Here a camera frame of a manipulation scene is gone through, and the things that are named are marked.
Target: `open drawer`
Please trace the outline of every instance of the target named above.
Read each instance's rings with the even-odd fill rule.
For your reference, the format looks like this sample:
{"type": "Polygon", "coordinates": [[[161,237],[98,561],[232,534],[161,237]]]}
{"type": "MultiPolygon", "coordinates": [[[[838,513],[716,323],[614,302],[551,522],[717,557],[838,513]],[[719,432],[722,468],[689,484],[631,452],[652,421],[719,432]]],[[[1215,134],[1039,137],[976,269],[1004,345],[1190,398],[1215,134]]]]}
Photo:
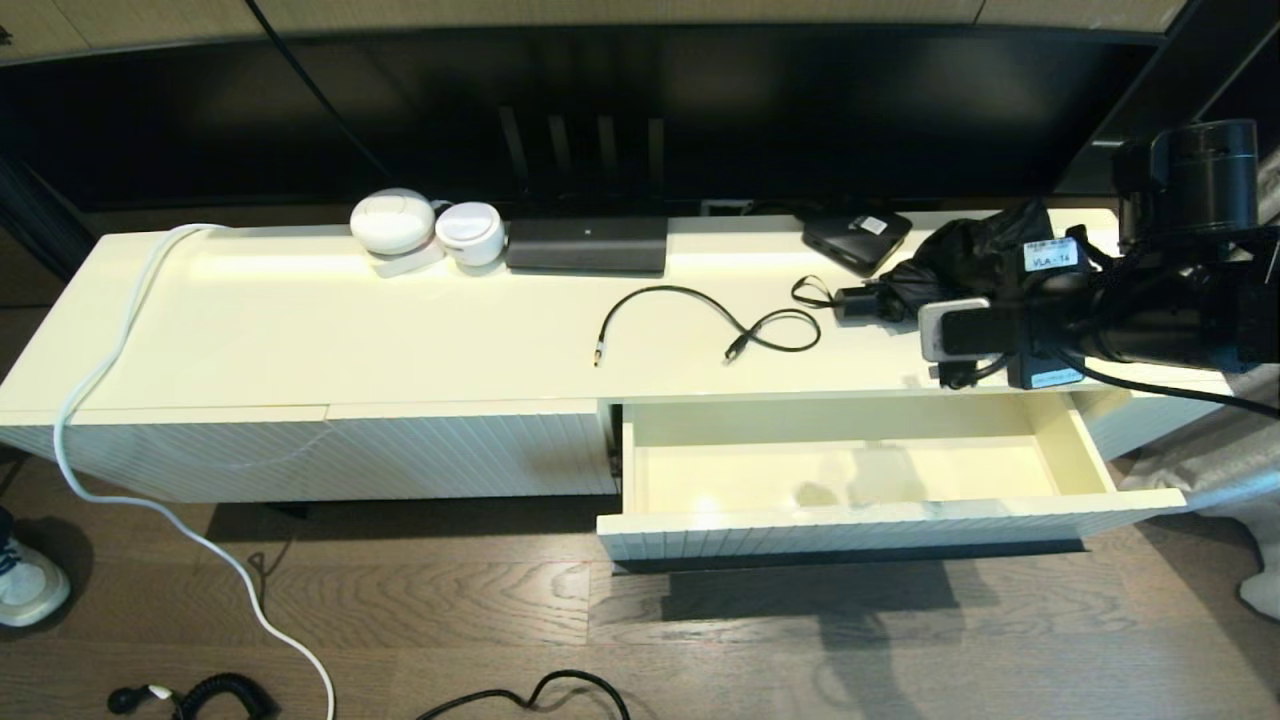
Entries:
{"type": "Polygon", "coordinates": [[[1080,538],[1185,505],[1117,492],[1065,393],[628,405],[614,560],[1080,538]]]}

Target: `cabinet top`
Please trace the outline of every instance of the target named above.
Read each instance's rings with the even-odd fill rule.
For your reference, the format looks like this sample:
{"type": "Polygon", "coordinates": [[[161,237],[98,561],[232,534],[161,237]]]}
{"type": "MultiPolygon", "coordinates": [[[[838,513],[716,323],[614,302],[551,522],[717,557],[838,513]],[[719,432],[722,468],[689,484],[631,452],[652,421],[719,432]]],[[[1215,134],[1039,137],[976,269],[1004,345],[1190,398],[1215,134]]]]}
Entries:
{"type": "MultiPolygon", "coordinates": [[[[989,213],[914,213],[892,268],[943,223],[989,213]]],[[[1115,252],[1108,210],[1051,210],[1055,231],[1084,223],[1115,252]]],[[[70,388],[111,346],[124,302],[163,233],[104,237],[0,386],[0,424],[51,421],[70,388]]],[[[346,225],[210,231],[180,241],[160,268],[120,361],[83,405],[82,421],[202,409],[298,407],[342,416],[483,413],[520,401],[534,411],[598,400],[695,396],[827,396],[942,392],[914,325],[838,327],[815,310],[822,342],[800,354],[749,346],[732,365],[735,332],[712,309],[675,293],[628,302],[591,364],[600,322],[632,290],[685,284],[742,322],[795,306],[791,284],[815,274],[832,290],[861,279],[805,247],[791,217],[678,218],[667,274],[641,278],[477,275],[452,261],[381,279],[346,225]]],[[[804,342],[799,322],[764,336],[804,342]]],[[[1121,377],[1199,383],[1215,373],[1094,363],[1121,377]]],[[[1004,374],[969,392],[1007,392],[1004,374]]]]}

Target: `cable plug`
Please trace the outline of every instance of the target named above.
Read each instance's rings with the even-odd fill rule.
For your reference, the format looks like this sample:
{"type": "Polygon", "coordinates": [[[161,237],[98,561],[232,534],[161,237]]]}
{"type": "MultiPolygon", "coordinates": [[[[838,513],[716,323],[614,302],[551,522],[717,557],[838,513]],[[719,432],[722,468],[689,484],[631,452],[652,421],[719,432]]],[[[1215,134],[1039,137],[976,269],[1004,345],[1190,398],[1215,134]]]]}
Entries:
{"type": "Polygon", "coordinates": [[[751,336],[746,333],[737,336],[737,340],[735,340],[732,345],[728,346],[728,350],[724,351],[724,364],[728,365],[733,360],[737,360],[737,356],[746,350],[746,343],[750,341],[751,336]]]}
{"type": "Polygon", "coordinates": [[[113,715],[128,715],[138,708],[145,701],[157,697],[169,700],[173,691],[164,685],[142,685],[141,688],[119,688],[106,698],[106,708],[113,715]]]}

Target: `white tv cabinet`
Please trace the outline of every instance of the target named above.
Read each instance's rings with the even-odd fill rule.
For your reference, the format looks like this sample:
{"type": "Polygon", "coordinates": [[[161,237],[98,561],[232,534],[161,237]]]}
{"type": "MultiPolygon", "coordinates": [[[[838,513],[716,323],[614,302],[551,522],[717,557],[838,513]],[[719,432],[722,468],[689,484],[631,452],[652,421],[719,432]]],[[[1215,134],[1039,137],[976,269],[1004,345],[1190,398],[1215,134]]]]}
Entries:
{"type": "MultiPolygon", "coordinates": [[[[886,268],[974,215],[911,215],[886,268]]],[[[1111,213],[1051,217],[1114,251],[1111,213]]],[[[748,322],[791,305],[801,275],[860,283],[799,231],[790,217],[673,219],[660,282],[748,322]]],[[[159,238],[99,242],[0,386],[0,441],[51,455],[54,414],[110,346],[159,238]]],[[[1102,462],[1212,405],[1092,382],[1011,391],[1002,374],[942,391],[914,328],[815,311],[818,347],[749,346],[726,366],[728,325],[655,293],[618,313],[594,368],[604,313],[654,282],[451,263],[381,279],[346,227],[198,233],[74,418],[72,462],[175,502],[621,493],[622,514],[598,524],[618,560],[1064,539],[1183,506],[1174,489],[1117,492],[1102,462]]],[[[1215,373],[1097,365],[1229,392],[1215,373]]]]}

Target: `sneaker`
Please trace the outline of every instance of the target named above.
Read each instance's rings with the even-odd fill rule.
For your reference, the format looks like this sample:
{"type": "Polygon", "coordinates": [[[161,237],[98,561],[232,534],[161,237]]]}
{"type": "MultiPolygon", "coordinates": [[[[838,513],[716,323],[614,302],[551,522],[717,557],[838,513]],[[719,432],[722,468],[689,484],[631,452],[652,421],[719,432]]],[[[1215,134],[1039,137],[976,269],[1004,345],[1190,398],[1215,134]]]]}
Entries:
{"type": "Polygon", "coordinates": [[[13,537],[0,547],[0,625],[35,625],[58,610],[70,592],[67,574],[44,555],[13,537]]]}

